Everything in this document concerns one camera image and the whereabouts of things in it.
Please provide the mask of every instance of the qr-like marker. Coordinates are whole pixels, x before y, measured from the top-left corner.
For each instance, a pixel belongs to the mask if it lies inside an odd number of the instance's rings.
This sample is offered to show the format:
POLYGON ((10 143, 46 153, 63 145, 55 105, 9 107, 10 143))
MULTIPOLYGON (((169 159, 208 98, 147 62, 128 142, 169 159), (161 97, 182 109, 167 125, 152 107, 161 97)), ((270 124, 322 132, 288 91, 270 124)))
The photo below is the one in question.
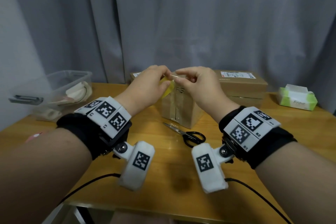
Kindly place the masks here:
POLYGON ((87 104, 87 105, 84 106, 84 107, 85 107, 85 108, 92 108, 92 107, 94 107, 95 105, 98 105, 100 102, 101 102, 101 100, 95 100, 95 101, 92 101, 91 103, 87 104))
POLYGON ((101 116, 108 118, 116 109, 109 103, 104 102, 99 107, 95 109, 101 116))
POLYGON ((149 158, 150 157, 148 155, 142 153, 141 151, 138 151, 134 159, 133 166, 145 171, 149 162, 149 158))
POLYGON ((263 124, 263 121, 259 120, 256 116, 250 113, 241 121, 241 123, 251 131, 255 131, 261 124, 263 124))
POLYGON ((257 114, 258 116, 260 116, 261 118, 263 118, 264 120, 270 120, 272 119, 272 117, 268 116, 266 113, 258 110, 254 112, 255 114, 257 114))
POLYGON ((235 139, 238 143, 242 144, 249 136, 250 133, 246 131, 240 125, 237 125, 230 133, 230 136, 235 139))
POLYGON ((112 127, 119 131, 126 123, 126 120, 119 112, 117 112, 108 122, 112 125, 112 127))
POLYGON ((198 158, 196 158, 199 170, 201 172, 207 171, 209 169, 213 168, 213 164, 211 162, 211 158, 209 154, 202 155, 198 158))

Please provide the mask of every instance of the tabletop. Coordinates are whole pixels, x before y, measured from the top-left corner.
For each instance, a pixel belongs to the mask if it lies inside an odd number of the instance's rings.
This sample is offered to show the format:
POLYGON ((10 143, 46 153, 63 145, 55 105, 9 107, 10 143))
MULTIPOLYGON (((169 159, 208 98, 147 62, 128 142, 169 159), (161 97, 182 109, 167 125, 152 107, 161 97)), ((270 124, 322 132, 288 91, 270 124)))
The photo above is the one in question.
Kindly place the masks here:
MULTIPOLYGON (((115 97, 127 87, 105 83, 93 83, 92 86, 93 95, 88 102, 98 97, 115 97)), ((127 141, 131 145, 146 141, 155 148, 143 187, 131 192, 119 187, 117 178, 108 177, 83 188, 66 203, 207 223, 284 223, 262 199, 241 184, 229 183, 227 190, 205 194, 191 157, 191 148, 184 144, 181 135, 162 124, 168 120, 161 117, 160 108, 158 102, 133 117, 128 135, 127 141)), ((273 93, 266 95, 261 110, 278 120, 298 142, 336 162, 336 118, 332 114, 319 107, 305 111, 279 106, 273 93)), ((14 148, 30 135, 54 127, 55 123, 36 121, 27 116, 0 132, 0 151, 14 148)), ((192 129, 180 129, 203 133, 213 148, 221 145, 218 125, 206 113, 192 129)), ((124 165, 124 160, 112 158, 112 154, 100 156, 74 188, 100 175, 120 173, 124 165)), ((234 159, 233 164, 221 166, 225 177, 245 182, 281 209, 247 163, 234 159)))

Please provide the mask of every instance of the transparent plastic box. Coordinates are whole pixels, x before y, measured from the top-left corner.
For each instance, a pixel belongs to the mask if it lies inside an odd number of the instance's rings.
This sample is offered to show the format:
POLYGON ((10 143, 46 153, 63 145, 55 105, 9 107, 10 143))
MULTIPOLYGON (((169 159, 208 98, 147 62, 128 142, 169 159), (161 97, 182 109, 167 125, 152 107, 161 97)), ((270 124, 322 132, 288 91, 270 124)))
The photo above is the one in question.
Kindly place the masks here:
POLYGON ((81 93, 86 98, 92 94, 91 77, 92 73, 86 71, 55 72, 12 88, 8 99, 12 103, 32 105, 31 113, 38 120, 57 121, 62 115, 71 112, 72 106, 82 102, 82 99, 76 101, 70 98, 72 95, 69 95, 69 89, 75 91, 76 87, 85 85, 81 93))

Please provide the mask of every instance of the wall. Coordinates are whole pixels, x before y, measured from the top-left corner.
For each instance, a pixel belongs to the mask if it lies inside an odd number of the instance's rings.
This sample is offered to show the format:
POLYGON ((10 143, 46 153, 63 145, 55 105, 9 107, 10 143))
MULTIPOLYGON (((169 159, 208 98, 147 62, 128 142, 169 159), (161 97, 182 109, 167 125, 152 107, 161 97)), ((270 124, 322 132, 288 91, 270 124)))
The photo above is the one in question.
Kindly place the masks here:
POLYGON ((7 92, 44 74, 17 0, 0 0, 0 131, 29 113, 8 101, 7 92))

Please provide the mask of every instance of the metal scissor blade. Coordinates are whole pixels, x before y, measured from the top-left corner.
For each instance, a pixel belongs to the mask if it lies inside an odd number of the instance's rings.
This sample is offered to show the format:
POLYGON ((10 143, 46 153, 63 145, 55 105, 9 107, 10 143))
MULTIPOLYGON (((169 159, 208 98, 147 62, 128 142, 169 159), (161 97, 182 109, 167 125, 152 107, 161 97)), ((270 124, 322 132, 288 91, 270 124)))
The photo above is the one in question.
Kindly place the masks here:
POLYGON ((179 130, 178 128, 175 128, 174 126, 169 125, 169 124, 164 123, 164 122, 163 122, 163 124, 165 124, 167 127, 171 128, 171 129, 174 130, 175 132, 177 132, 177 133, 179 133, 179 134, 182 135, 183 131, 179 130))

